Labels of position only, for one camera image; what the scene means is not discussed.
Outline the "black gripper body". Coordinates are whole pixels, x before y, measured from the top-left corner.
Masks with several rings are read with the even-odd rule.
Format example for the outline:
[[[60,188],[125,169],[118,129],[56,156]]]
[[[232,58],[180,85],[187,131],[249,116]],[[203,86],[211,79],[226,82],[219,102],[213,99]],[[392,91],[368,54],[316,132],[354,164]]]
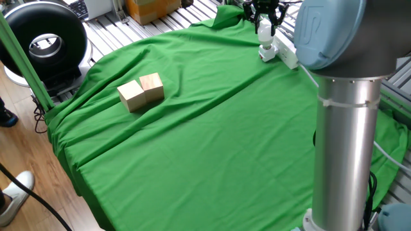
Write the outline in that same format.
[[[252,4],[259,13],[275,13],[279,0],[252,0]]]

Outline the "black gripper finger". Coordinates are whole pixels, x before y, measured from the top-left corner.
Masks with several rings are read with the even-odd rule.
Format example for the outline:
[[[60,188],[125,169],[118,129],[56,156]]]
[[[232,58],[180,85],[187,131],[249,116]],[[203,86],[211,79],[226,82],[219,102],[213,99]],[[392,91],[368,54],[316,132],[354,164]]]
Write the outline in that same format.
[[[254,8],[252,0],[246,0],[242,3],[243,11],[245,17],[248,21],[253,22],[255,26],[255,34],[258,33],[259,29],[259,14],[258,11]]]
[[[275,29],[283,23],[283,20],[286,16],[286,12],[289,8],[288,3],[283,3],[283,2],[278,2],[277,5],[274,8],[274,11],[268,15],[268,18],[270,19],[271,22],[271,36],[273,37],[275,35]],[[280,16],[277,16],[276,10],[279,10],[281,13]]]

